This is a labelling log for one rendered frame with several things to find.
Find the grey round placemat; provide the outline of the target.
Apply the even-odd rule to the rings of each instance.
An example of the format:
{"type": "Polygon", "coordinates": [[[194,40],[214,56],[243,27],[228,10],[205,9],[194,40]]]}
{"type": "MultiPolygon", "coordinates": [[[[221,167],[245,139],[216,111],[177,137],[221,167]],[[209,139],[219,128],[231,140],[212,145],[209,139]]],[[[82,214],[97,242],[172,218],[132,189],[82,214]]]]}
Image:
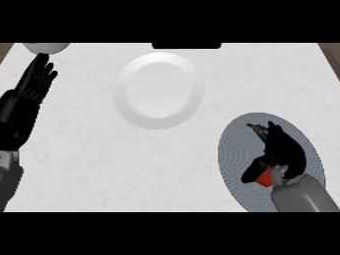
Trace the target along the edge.
{"type": "Polygon", "coordinates": [[[324,167],[316,147],[293,123],[268,113],[242,115],[230,122],[221,134],[218,165],[231,196],[249,212],[277,211],[271,200],[273,187],[265,187],[256,182],[242,182],[243,173],[253,160],[264,155],[265,149],[265,144],[248,124],[268,127],[270,122],[282,126],[284,132],[301,144],[307,157],[305,173],[316,177],[321,185],[326,185],[324,167]]]}

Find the black appliance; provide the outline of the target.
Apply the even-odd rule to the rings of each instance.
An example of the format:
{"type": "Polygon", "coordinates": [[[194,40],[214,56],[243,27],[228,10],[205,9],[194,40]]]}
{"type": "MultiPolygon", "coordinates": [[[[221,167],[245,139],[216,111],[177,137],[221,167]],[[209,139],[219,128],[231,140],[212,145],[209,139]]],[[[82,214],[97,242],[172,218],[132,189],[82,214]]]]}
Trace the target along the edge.
{"type": "Polygon", "coordinates": [[[171,43],[171,42],[156,42],[153,43],[154,49],[172,49],[172,50],[218,50],[221,48],[221,43],[171,43]]]}

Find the red bell pepper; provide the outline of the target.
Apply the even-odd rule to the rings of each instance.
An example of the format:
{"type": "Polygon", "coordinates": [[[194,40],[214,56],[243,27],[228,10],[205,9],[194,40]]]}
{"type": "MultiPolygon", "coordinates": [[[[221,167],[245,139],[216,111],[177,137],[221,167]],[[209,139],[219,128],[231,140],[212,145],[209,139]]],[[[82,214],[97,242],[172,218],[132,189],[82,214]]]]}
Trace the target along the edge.
{"type": "MultiPolygon", "coordinates": [[[[253,129],[262,142],[267,142],[268,128],[262,125],[253,124],[248,124],[248,126],[253,129]]],[[[273,185],[270,177],[270,163],[264,156],[258,157],[253,160],[252,165],[245,174],[248,176],[249,181],[255,181],[265,187],[270,187],[273,185]]]]}

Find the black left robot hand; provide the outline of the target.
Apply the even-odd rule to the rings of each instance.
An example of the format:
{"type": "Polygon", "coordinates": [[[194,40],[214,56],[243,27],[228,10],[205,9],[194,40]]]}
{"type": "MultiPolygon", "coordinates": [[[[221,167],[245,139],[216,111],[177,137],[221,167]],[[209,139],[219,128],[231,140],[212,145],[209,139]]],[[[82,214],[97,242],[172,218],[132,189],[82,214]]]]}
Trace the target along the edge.
{"type": "Polygon", "coordinates": [[[49,55],[39,53],[15,89],[0,97],[0,150],[18,150],[27,142],[57,76],[49,55]]]}

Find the white oval plate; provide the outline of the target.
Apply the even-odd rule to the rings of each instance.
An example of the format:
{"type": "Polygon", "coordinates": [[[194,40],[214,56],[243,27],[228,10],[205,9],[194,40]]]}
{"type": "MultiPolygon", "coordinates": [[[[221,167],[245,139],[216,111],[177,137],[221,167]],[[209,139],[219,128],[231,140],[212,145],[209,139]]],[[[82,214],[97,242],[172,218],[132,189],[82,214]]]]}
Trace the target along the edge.
{"type": "Polygon", "coordinates": [[[169,129],[194,115],[205,85],[190,60],[174,53],[137,57],[122,69],[114,87],[122,116],[140,128],[169,129]]]}

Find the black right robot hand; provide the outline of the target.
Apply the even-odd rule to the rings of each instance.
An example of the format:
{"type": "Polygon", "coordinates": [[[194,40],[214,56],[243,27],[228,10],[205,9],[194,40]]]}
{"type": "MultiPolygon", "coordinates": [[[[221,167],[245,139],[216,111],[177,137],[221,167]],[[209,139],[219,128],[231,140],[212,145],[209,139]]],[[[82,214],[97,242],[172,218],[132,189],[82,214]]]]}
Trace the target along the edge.
{"type": "MultiPolygon", "coordinates": [[[[267,128],[268,137],[267,142],[264,143],[265,149],[262,156],[268,160],[270,168],[276,165],[287,166],[284,178],[293,179],[305,172],[307,168],[307,156],[304,148],[299,142],[284,132],[280,125],[277,125],[274,122],[270,122],[267,128]]],[[[242,182],[255,182],[249,181],[245,173],[242,175],[242,182]]]]}

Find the white bowl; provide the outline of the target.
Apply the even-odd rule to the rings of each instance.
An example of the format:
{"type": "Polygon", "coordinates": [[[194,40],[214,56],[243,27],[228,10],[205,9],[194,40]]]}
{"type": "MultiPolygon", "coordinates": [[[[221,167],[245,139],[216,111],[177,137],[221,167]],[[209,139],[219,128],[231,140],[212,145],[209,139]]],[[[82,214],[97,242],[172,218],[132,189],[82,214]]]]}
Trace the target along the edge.
{"type": "Polygon", "coordinates": [[[60,53],[69,46],[69,43],[26,43],[29,51],[35,54],[45,53],[54,55],[60,53]]]}

